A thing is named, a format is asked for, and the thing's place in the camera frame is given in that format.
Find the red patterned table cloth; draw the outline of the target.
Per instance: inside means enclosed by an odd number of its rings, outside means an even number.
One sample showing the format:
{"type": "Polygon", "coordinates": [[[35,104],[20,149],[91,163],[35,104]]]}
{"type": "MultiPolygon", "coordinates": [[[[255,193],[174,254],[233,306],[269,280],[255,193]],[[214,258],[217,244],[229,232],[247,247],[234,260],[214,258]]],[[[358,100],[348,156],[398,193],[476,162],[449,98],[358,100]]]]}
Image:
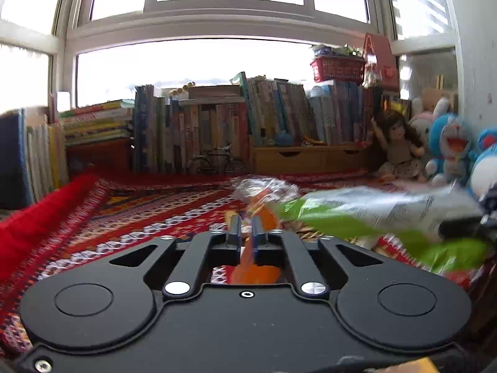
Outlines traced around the red patterned table cloth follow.
{"type": "MultiPolygon", "coordinates": [[[[304,193],[360,185],[402,191],[381,185],[360,169],[346,173],[282,174],[304,193]]],[[[232,197],[227,177],[134,175],[121,183],[80,175],[62,190],[1,221],[1,358],[13,359],[31,347],[18,315],[19,299],[39,279],[85,265],[95,259],[171,234],[186,242],[205,227],[225,227],[230,215],[245,205],[232,197]]],[[[441,271],[479,296],[486,289],[496,261],[476,241],[443,244],[441,271]]],[[[270,267],[221,266],[212,282],[274,283],[270,267]]]]}

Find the pink letter A sign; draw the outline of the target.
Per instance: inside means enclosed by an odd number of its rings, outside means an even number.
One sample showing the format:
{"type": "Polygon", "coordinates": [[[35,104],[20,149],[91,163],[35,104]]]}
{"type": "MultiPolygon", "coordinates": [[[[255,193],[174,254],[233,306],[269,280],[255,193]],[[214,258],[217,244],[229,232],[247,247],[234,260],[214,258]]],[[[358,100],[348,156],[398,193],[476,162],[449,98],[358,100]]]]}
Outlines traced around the pink letter A sign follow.
{"type": "Polygon", "coordinates": [[[399,69],[389,39],[383,35],[366,34],[363,46],[366,61],[362,86],[399,91],[399,69]]]}

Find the green white snack bag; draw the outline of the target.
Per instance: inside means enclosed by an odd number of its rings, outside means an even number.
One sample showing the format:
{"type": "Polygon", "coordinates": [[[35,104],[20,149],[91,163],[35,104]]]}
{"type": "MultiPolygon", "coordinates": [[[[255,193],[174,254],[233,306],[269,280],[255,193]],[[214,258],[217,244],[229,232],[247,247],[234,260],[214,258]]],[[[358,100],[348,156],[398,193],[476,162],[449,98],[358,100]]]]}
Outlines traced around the green white snack bag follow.
{"type": "Polygon", "coordinates": [[[273,205],[282,221],[299,221],[326,236],[375,245],[383,237],[415,265],[436,274],[477,270],[493,252],[467,233],[443,238],[444,221],[483,216],[466,191],[445,186],[387,192],[366,186],[319,190],[273,205]]]}

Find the wooden drawer shelf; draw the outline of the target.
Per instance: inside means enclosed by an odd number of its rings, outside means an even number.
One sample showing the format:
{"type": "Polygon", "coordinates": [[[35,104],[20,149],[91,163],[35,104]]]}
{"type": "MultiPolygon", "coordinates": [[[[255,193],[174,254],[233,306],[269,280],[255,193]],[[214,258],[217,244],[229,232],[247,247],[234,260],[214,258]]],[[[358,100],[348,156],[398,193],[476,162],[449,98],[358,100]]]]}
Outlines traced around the wooden drawer shelf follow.
{"type": "Polygon", "coordinates": [[[261,175],[346,173],[367,170],[370,160],[362,143],[326,145],[317,140],[277,146],[274,140],[265,145],[253,144],[248,170],[261,175]]]}

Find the stack of flat books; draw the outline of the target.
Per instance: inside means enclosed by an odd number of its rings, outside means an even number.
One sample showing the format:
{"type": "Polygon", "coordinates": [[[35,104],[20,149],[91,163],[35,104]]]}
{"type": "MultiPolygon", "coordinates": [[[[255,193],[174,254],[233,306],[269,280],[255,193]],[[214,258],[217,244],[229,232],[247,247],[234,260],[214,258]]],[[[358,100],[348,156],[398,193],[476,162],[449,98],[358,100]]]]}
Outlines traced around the stack of flat books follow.
{"type": "Polygon", "coordinates": [[[66,147],[130,137],[134,108],[133,100],[122,99],[61,112],[66,147]]]}

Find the orange potato sticks bag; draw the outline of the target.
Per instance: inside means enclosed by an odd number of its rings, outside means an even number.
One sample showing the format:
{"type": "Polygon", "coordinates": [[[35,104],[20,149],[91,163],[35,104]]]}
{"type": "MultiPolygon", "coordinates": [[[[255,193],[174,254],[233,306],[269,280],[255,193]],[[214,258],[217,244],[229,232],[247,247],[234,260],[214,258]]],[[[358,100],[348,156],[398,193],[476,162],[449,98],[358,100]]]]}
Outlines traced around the orange potato sticks bag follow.
{"type": "Polygon", "coordinates": [[[269,203],[247,204],[242,220],[243,247],[237,266],[225,266],[224,270],[229,285],[270,285],[275,284],[281,276],[280,268],[256,263],[255,257],[259,246],[265,238],[258,237],[280,228],[280,220],[269,203]]]}

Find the miniature black bicycle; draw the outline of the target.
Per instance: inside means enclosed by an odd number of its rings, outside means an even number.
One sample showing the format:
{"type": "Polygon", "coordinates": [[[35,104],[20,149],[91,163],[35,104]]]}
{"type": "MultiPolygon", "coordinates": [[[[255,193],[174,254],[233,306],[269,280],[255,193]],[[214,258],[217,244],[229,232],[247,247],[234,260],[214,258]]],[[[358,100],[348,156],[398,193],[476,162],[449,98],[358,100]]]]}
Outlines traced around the miniature black bicycle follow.
{"type": "Polygon", "coordinates": [[[189,172],[203,175],[238,175],[246,172],[246,166],[241,159],[232,155],[232,145],[227,145],[193,157],[189,162],[189,172]]]}

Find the right row of upright books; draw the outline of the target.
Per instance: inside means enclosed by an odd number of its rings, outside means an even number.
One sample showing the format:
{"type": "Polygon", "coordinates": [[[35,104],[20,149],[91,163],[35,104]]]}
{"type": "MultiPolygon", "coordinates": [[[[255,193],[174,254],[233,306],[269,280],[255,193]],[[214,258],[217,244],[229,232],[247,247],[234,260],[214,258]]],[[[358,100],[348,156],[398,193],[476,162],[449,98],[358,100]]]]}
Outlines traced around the right row of upright books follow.
{"type": "Polygon", "coordinates": [[[398,94],[352,82],[331,80],[306,90],[284,79],[247,77],[240,72],[231,83],[241,89],[241,126],[256,145],[265,145],[280,132],[291,134],[294,142],[366,145],[372,141],[371,118],[394,109],[408,119],[412,112],[411,102],[398,94]]]}

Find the middle row of upright books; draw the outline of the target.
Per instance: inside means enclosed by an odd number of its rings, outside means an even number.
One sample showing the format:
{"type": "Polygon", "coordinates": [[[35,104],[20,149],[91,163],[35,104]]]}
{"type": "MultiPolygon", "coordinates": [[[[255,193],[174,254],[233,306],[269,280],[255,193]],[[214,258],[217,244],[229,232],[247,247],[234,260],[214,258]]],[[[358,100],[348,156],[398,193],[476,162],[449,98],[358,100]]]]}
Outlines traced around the middle row of upright books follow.
{"type": "Polygon", "coordinates": [[[241,126],[244,98],[238,85],[197,87],[189,83],[159,95],[152,85],[135,88],[132,121],[133,169],[189,173],[190,160],[232,145],[249,164],[249,134],[241,126]]]}

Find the red plastic basket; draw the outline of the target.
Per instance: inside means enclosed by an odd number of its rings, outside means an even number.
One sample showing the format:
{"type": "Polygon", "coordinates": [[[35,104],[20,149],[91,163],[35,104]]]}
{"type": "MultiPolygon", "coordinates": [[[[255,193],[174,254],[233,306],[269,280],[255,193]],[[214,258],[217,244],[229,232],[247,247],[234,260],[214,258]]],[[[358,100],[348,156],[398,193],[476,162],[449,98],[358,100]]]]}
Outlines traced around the red plastic basket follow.
{"type": "Polygon", "coordinates": [[[316,57],[310,64],[316,83],[329,80],[363,83],[366,62],[358,57],[316,57]]]}

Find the blue Doraemon plush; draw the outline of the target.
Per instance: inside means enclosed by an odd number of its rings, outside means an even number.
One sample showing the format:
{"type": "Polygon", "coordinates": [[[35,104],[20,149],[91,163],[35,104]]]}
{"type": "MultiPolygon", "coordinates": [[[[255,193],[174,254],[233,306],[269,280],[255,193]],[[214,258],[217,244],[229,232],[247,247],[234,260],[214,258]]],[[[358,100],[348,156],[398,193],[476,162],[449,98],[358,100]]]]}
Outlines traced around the blue Doraemon plush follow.
{"type": "Polygon", "coordinates": [[[432,158],[426,164],[426,173],[432,186],[467,183],[478,153],[461,117],[447,114],[433,122],[429,150],[432,158]]]}

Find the brown haired doll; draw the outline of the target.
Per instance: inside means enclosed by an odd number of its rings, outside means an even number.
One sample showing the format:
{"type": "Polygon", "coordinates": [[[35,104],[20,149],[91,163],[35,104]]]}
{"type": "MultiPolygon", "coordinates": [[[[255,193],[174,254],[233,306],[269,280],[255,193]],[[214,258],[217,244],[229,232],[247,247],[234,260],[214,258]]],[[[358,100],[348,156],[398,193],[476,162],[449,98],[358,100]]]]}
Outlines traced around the brown haired doll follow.
{"type": "Polygon", "coordinates": [[[396,110],[389,109],[371,120],[373,133],[386,155],[377,174],[385,182],[396,179],[426,181],[422,158],[425,147],[416,130],[396,110]]]}

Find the clear plastic bag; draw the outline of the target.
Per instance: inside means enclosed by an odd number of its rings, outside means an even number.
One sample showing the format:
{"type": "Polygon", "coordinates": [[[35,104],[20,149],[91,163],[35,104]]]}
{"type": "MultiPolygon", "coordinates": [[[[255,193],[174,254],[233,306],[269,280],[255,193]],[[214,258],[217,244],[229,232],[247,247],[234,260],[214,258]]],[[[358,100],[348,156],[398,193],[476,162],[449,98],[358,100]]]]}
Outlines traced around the clear plastic bag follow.
{"type": "Polygon", "coordinates": [[[286,202],[300,197],[295,184],[263,176],[249,176],[232,180],[233,196],[245,204],[286,202]]]}

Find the left row of upright books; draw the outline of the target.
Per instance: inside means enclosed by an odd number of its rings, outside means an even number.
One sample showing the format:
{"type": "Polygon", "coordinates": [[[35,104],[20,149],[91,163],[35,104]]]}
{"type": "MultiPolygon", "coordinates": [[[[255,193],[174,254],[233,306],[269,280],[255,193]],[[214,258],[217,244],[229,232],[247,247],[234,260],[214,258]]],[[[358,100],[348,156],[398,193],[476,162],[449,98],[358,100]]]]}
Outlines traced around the left row of upright books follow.
{"type": "Polygon", "coordinates": [[[20,210],[69,182],[62,125],[46,107],[1,115],[1,209],[20,210]]]}

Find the row of upright books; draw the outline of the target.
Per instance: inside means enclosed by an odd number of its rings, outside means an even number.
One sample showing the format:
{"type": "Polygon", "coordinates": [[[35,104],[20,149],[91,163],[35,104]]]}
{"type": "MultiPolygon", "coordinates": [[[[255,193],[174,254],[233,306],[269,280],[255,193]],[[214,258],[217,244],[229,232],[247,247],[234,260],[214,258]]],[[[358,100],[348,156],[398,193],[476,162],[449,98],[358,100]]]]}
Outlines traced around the row of upright books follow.
{"type": "Polygon", "coordinates": [[[231,83],[241,89],[241,126],[256,145],[265,145],[280,132],[291,134],[294,142],[366,145],[372,141],[371,118],[394,109],[408,119],[412,112],[411,102],[398,94],[352,82],[331,80],[306,90],[284,79],[247,77],[240,72],[231,83]]]}
{"type": "Polygon", "coordinates": [[[46,107],[1,115],[1,209],[20,210],[69,182],[62,125],[46,107]]]}
{"type": "Polygon", "coordinates": [[[241,126],[244,98],[238,85],[197,87],[189,83],[159,95],[152,85],[135,88],[132,121],[133,169],[189,173],[190,160],[232,145],[249,164],[249,134],[241,126]]]}

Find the white pink rabbit plush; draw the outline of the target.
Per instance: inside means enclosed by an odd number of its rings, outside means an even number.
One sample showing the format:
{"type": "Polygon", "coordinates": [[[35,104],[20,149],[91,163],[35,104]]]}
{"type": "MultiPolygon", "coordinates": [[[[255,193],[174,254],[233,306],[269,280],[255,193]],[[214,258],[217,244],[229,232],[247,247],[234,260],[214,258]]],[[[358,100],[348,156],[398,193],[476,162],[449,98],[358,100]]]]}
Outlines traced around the white pink rabbit plush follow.
{"type": "Polygon", "coordinates": [[[424,108],[421,97],[412,101],[413,117],[408,124],[416,131],[425,149],[429,148],[429,135],[433,122],[445,115],[448,109],[450,101],[446,96],[440,97],[432,111],[424,108]]]}

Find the red crate under books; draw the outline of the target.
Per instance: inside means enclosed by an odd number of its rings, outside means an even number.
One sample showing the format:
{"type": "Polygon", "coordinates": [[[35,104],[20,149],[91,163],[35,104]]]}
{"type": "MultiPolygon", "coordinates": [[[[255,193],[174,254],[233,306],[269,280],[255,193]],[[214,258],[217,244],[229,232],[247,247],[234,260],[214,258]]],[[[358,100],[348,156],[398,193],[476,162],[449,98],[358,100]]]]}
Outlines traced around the red crate under books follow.
{"type": "Polygon", "coordinates": [[[131,170],[130,138],[103,140],[66,148],[71,178],[86,172],[127,173],[131,170]]]}

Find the blue yarn ball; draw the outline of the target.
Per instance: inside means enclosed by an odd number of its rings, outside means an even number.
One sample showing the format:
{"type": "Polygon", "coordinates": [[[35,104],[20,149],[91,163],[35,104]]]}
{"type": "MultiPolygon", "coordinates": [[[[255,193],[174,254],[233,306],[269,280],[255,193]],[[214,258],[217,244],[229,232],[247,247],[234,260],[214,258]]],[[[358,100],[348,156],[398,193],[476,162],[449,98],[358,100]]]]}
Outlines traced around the blue yarn ball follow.
{"type": "Polygon", "coordinates": [[[288,147],[294,145],[293,136],[286,132],[277,133],[274,141],[277,146],[288,147]]]}

